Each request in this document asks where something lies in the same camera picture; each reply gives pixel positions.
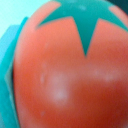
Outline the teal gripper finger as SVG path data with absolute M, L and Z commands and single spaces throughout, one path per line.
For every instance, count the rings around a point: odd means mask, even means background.
M 20 128 L 14 99 L 13 62 L 20 33 L 28 20 L 10 25 L 0 39 L 0 128 Z

